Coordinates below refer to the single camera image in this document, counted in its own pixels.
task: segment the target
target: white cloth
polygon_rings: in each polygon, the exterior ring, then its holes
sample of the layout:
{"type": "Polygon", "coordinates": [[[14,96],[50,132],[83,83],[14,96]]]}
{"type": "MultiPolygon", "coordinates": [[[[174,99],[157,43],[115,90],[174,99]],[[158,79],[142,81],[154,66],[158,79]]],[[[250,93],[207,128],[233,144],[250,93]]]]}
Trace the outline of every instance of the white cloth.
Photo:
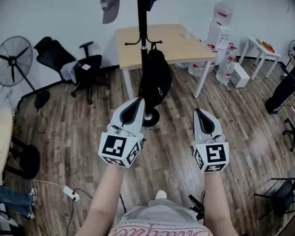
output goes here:
{"type": "Polygon", "coordinates": [[[152,200],[148,207],[132,208],[108,236],[212,236],[208,228],[197,222],[196,215],[167,199],[152,200]]]}
{"type": "Polygon", "coordinates": [[[74,84],[77,83],[77,79],[75,77],[74,68],[80,66],[81,64],[77,61],[73,61],[67,64],[64,64],[60,70],[61,75],[64,80],[72,80],[74,84]]]}

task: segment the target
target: person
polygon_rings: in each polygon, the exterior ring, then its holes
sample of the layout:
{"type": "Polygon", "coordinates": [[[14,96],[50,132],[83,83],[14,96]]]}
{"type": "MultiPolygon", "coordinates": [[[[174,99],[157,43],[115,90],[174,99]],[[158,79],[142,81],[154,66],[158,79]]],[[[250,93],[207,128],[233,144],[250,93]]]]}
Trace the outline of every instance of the person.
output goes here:
{"type": "Polygon", "coordinates": [[[197,213],[180,207],[158,191],[148,207],[134,207],[117,226],[111,228],[118,205],[124,168],[108,165],[95,192],[87,218],[76,236],[238,236],[230,217],[220,173],[205,174],[205,225],[197,222],[197,213]]]}
{"type": "Polygon", "coordinates": [[[11,188],[0,185],[0,204],[5,204],[9,213],[19,213],[28,219],[34,219],[32,207],[37,200],[37,189],[33,187],[29,193],[22,194],[11,188]]]}
{"type": "Polygon", "coordinates": [[[269,114],[272,114],[295,91],[295,59],[292,55],[290,59],[293,69],[276,87],[273,96],[265,102],[265,109],[269,114]]]}

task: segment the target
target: wooden table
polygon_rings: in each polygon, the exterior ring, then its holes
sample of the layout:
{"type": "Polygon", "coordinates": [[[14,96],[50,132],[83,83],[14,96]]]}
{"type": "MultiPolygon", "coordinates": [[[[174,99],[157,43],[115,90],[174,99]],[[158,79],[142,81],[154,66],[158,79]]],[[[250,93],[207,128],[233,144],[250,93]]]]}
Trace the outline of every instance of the wooden table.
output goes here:
{"type": "Polygon", "coordinates": [[[0,176],[4,170],[12,138],[13,116],[9,108],[0,110],[0,176]]]}
{"type": "MultiPolygon", "coordinates": [[[[147,27],[147,36],[150,41],[162,40],[157,44],[158,50],[164,53],[168,64],[205,61],[203,76],[199,79],[194,97],[197,98],[206,79],[211,61],[215,58],[214,53],[201,43],[195,36],[186,34],[182,25],[151,25],[147,27]]],[[[127,45],[125,42],[134,43],[139,39],[139,28],[125,28],[116,31],[118,59],[120,69],[123,71],[124,80],[129,99],[133,99],[129,70],[142,67],[141,43],[127,45]]]]}
{"type": "Polygon", "coordinates": [[[270,68],[270,70],[268,71],[268,73],[265,76],[266,78],[268,78],[269,75],[270,75],[270,73],[275,68],[277,62],[281,58],[281,55],[278,52],[272,53],[272,52],[268,51],[263,45],[261,45],[261,44],[259,44],[257,42],[257,39],[256,38],[254,38],[254,37],[248,37],[247,42],[246,42],[246,45],[245,45],[245,48],[244,48],[244,50],[243,50],[243,52],[241,54],[240,60],[238,62],[239,64],[242,63],[242,60],[244,59],[244,57],[246,55],[246,52],[247,52],[249,43],[254,44],[257,47],[257,49],[260,51],[260,53],[259,53],[256,61],[254,62],[254,65],[257,65],[259,59],[261,58],[261,61],[259,62],[258,66],[257,66],[257,68],[255,70],[255,72],[251,76],[251,80],[254,80],[255,79],[257,73],[259,72],[259,70],[260,70],[261,66],[263,65],[263,63],[264,63],[264,61],[265,61],[265,59],[266,59],[267,56],[269,56],[269,57],[275,57],[275,62],[273,63],[272,67],[270,68]]]}

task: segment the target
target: coat rack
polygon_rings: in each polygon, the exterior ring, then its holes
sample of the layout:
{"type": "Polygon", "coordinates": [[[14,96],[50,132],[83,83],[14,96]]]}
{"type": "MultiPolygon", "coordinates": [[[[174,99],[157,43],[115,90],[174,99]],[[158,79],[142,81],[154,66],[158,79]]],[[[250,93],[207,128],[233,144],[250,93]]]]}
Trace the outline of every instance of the coat rack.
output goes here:
{"type": "MultiPolygon", "coordinates": [[[[139,18],[139,40],[135,43],[125,43],[125,45],[136,45],[141,41],[141,59],[142,59],[142,71],[143,73],[148,70],[148,48],[147,41],[151,44],[161,44],[162,41],[150,41],[148,39],[148,23],[147,23],[147,10],[146,4],[147,0],[137,0],[138,1],[138,18],[139,18]]],[[[151,127],[158,123],[159,112],[154,108],[146,108],[143,127],[151,127]]]]}

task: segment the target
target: white wall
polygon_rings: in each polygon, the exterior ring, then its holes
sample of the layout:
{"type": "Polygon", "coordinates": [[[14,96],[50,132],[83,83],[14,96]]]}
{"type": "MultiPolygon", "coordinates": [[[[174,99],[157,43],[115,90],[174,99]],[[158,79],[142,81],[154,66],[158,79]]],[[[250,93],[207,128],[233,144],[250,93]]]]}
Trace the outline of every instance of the white wall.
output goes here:
{"type": "MultiPolygon", "coordinates": [[[[200,39],[206,39],[213,7],[220,0],[158,0],[148,12],[149,24],[181,23],[191,27],[200,39]]],[[[232,0],[235,5],[230,28],[232,41],[240,54],[247,35],[270,43],[285,56],[287,45],[295,39],[294,0],[232,0]]],[[[93,40],[92,54],[103,55],[102,66],[118,64],[114,32],[116,29],[137,26],[135,0],[122,0],[118,18],[109,25],[102,24],[99,0],[0,0],[0,44],[8,37],[21,35],[34,46],[50,36],[76,58],[83,58],[80,44],[93,40]]],[[[256,57],[257,52],[247,55],[256,57]]],[[[36,61],[28,78],[36,88],[59,80],[53,70],[36,61]]],[[[14,86],[12,104],[30,92],[26,82],[14,86]]]]}

